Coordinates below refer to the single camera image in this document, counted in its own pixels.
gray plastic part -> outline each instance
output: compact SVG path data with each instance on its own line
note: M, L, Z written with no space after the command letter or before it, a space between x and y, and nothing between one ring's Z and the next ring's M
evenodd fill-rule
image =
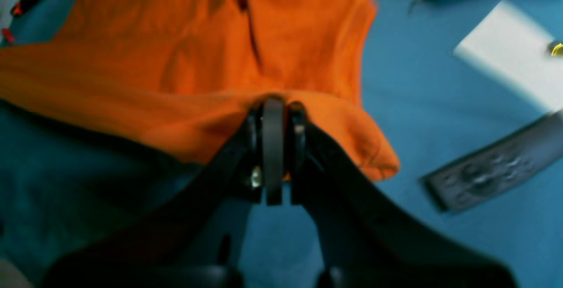
M284 178L284 109L278 98L268 98L262 112L262 178L266 187L266 204L282 204Z
M563 110L424 178L445 209L459 212L526 182L563 157Z

fabric fold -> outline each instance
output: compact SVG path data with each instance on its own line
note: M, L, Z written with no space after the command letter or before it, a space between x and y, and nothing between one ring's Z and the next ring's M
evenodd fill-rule
M276 94L382 180L398 158L360 96L375 14L372 0L77 0L53 41L0 50L0 97L205 164Z

orange shirt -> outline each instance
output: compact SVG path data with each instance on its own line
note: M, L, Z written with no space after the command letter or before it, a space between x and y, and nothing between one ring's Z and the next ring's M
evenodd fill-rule
M77 0L52 42L0 50L0 97L205 164L277 94L382 180L398 159L360 100L375 14L372 0Z

blue surface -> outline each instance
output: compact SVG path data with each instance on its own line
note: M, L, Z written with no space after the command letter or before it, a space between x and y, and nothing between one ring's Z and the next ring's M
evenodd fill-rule
M46 0L15 21L18 41L51 38L72 1ZM563 163L456 216L438 212L418 182L420 176L543 113L451 56L453 48L499 1L431 1L409 13L412 0L378 0L380 10L364 51L362 95L366 111L402 160L398 176L378 186L430 227L506 262L521 287L561 288ZM563 0L509 1L554 36L563 36ZM0 112L0 128L4 134L0 138L0 221L5 246L32 279L57 254L135 220L142 211L133 208L133 202L111 202L84 192L69 194L68 186L84 186L86 176L78 171L68 174L68 168L92 164L95 172L112 177L116 186L124 178L141 177L147 185L154 183L152 178L158 180L162 196L153 203L179 188L178 178L167 171L147 168L149 156L134 157L62 136L5 108ZM80 209L87 206L99 212ZM49 214L46 208L59 209ZM100 222L107 216L113 220ZM311 288L323 267L312 220L300 207L257 206L251 213L239 267L249 287Z

